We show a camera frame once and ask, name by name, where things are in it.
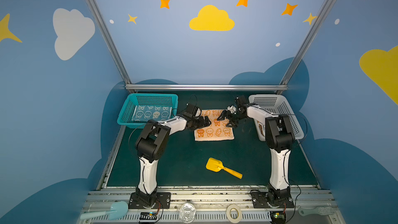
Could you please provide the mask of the grey plastic basket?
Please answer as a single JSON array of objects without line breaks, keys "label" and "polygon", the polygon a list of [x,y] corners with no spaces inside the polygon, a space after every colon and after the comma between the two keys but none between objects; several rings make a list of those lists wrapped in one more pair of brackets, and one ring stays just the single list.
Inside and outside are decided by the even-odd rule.
[{"label": "grey plastic basket", "polygon": [[248,99],[250,103],[255,103],[270,113],[288,115],[295,138],[297,140],[302,140],[304,138],[305,133],[302,130],[299,120],[284,96],[275,94],[254,94],[250,95]]}]

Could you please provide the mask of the orange patterned towel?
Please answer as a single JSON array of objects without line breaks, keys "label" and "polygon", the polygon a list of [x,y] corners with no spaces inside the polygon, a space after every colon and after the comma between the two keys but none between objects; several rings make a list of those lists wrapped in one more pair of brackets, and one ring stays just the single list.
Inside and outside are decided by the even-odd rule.
[{"label": "orange patterned towel", "polygon": [[225,141],[233,140],[233,129],[227,127],[228,119],[218,121],[217,118],[221,115],[222,110],[202,110],[202,116],[207,116],[211,121],[211,125],[205,128],[194,131],[195,141]]}]

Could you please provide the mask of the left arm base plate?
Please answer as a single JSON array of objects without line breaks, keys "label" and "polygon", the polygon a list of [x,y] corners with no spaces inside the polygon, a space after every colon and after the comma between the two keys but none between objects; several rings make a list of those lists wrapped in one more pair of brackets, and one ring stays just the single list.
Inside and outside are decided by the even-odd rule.
[{"label": "left arm base plate", "polygon": [[131,194],[128,206],[129,209],[169,209],[171,204],[170,192],[153,192],[148,195],[138,191]]}]

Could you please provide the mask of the teal plastic basket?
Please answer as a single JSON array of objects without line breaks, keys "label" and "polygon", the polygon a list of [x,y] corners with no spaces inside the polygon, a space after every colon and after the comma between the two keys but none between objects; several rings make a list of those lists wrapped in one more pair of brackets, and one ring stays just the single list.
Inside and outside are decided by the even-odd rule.
[{"label": "teal plastic basket", "polygon": [[142,129],[150,119],[162,121],[173,118],[177,108],[176,94],[132,93],[127,96],[117,122],[130,129]]}]

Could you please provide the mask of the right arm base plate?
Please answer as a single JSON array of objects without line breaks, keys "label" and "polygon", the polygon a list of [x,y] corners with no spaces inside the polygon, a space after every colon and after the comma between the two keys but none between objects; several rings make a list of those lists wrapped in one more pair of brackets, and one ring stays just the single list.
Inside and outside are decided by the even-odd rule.
[{"label": "right arm base plate", "polygon": [[262,192],[251,190],[250,195],[254,208],[294,208],[290,189]]}]

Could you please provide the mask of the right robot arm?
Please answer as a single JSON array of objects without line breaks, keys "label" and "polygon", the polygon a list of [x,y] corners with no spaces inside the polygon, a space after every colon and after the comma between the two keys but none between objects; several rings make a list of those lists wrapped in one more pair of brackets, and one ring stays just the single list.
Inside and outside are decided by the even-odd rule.
[{"label": "right robot arm", "polygon": [[273,200],[289,199],[288,162],[295,141],[293,127],[287,114],[269,112],[255,103],[249,103],[245,97],[235,99],[235,105],[223,110],[218,121],[228,119],[227,127],[237,128],[240,120],[251,118],[261,125],[260,134],[271,151],[271,177],[268,196]]}]

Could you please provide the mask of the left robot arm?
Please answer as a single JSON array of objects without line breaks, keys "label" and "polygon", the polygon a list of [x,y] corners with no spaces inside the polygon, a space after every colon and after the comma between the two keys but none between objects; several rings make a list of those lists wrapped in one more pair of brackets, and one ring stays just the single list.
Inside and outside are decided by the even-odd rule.
[{"label": "left robot arm", "polygon": [[140,160],[140,182],[136,189],[138,198],[147,205],[153,205],[157,196],[157,167],[172,134],[210,127],[211,121],[205,116],[176,116],[157,122],[149,120],[135,143]]}]

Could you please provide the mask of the blue bunny towel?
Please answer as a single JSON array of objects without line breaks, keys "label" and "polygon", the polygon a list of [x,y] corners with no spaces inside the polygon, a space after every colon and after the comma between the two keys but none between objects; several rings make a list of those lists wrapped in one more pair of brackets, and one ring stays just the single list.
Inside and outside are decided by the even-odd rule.
[{"label": "blue bunny towel", "polygon": [[150,119],[155,121],[168,120],[172,115],[170,106],[139,105],[136,106],[132,122],[147,122]]}]

